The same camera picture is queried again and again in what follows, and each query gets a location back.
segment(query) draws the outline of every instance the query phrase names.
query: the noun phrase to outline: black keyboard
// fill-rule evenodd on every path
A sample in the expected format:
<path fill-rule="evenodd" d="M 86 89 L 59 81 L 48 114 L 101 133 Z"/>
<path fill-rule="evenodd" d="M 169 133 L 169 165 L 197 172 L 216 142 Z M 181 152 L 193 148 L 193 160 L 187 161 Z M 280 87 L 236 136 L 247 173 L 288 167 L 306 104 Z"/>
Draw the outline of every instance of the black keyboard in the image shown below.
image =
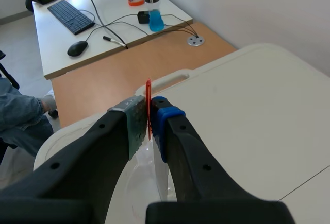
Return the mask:
<path fill-rule="evenodd" d="M 48 10 L 74 35 L 77 35 L 95 25 L 91 19 L 65 0 L 61 0 L 58 3 L 51 5 L 48 7 Z"/>

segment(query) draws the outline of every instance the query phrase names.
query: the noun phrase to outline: plastic bottle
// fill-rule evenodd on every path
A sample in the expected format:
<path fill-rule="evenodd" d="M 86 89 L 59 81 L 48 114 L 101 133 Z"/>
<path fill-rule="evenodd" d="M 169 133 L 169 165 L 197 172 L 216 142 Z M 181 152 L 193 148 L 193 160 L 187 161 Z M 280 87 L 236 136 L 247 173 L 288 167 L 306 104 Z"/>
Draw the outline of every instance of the plastic bottle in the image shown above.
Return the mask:
<path fill-rule="evenodd" d="M 149 28 L 153 32 L 159 32 L 164 29 L 164 22 L 161 18 L 159 5 L 160 0 L 145 0 L 149 10 Z"/>

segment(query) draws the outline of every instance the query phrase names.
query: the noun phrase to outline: blue jeans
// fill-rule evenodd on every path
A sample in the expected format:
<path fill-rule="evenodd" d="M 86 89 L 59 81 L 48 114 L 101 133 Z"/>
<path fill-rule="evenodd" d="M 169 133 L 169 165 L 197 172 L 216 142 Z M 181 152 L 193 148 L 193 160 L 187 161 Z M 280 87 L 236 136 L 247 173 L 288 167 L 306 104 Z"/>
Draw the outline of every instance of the blue jeans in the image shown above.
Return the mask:
<path fill-rule="evenodd" d="M 35 157 L 53 133 L 41 100 L 22 95 L 7 78 L 0 77 L 0 138 Z"/>

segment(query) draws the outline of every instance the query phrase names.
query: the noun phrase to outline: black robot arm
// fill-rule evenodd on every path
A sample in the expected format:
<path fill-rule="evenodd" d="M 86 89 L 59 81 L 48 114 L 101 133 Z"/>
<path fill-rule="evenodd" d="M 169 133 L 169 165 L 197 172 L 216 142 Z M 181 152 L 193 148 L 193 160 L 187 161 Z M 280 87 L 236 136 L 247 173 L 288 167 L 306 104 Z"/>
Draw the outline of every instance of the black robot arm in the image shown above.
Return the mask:
<path fill-rule="evenodd" d="M 153 112 L 172 106 L 160 99 L 152 105 Z M 104 223 L 129 160 L 127 120 L 125 112 L 107 112 L 83 137 L 1 191 L 0 223 Z M 167 118 L 163 127 L 178 202 L 150 204 L 146 223 L 294 223 L 283 203 L 243 190 L 183 115 Z"/>

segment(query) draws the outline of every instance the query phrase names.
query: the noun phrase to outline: chair wheel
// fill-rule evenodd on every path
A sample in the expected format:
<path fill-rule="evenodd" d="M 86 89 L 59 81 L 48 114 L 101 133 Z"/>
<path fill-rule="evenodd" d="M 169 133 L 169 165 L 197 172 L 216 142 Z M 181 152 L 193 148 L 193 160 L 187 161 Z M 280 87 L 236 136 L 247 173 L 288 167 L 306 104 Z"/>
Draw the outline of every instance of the chair wheel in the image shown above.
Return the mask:
<path fill-rule="evenodd" d="M 49 116 L 52 117 L 52 119 L 57 119 L 58 118 L 58 112 L 57 110 L 53 112 L 48 112 Z"/>

